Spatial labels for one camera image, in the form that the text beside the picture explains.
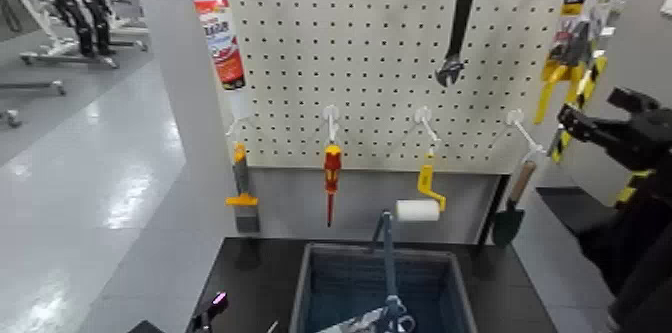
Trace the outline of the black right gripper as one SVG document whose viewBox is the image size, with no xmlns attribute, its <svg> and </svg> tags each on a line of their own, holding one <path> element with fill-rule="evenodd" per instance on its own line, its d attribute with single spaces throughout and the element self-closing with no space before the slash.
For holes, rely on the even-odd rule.
<svg viewBox="0 0 672 333">
<path fill-rule="evenodd" d="M 575 139 L 604 149 L 625 149 L 620 163 L 630 170 L 654 167 L 671 147 L 671 110 L 653 97 L 615 87 L 607 98 L 612 106 L 631 113 L 628 122 L 590 117 L 564 104 L 557 120 Z"/>
</svg>

